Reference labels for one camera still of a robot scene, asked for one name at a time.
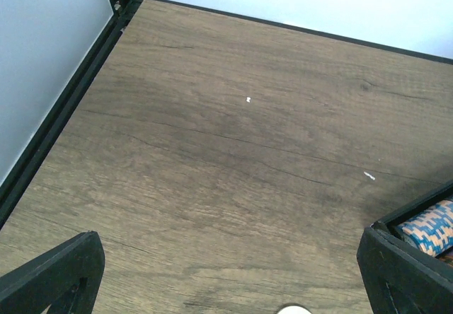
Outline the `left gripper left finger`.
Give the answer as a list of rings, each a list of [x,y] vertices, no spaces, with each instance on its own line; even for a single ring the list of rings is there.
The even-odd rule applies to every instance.
[[[1,312],[91,313],[104,268],[98,233],[80,233],[3,275]]]

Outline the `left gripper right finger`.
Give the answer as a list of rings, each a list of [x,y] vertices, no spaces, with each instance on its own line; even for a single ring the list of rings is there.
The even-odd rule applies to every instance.
[[[357,250],[374,313],[451,313],[452,266],[367,227]]]

